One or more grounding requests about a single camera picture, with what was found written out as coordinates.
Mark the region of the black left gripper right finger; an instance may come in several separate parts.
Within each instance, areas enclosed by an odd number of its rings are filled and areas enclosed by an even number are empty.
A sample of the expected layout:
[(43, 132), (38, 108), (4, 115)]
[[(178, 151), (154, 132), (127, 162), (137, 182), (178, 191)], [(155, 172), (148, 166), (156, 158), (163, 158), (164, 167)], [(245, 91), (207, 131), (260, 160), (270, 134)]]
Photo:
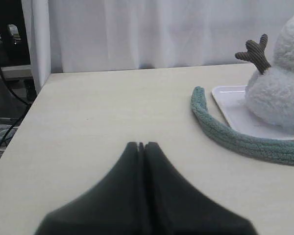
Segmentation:
[(255, 235), (252, 223), (190, 184), (159, 144), (144, 148), (145, 177), (155, 235)]

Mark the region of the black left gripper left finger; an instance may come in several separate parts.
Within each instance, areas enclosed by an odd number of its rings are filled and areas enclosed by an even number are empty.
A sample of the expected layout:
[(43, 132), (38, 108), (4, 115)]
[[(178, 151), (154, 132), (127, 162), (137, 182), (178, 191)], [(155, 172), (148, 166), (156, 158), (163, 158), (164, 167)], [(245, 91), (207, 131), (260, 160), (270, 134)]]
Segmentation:
[(47, 214), (38, 235), (145, 235), (143, 145), (129, 142), (93, 188)]

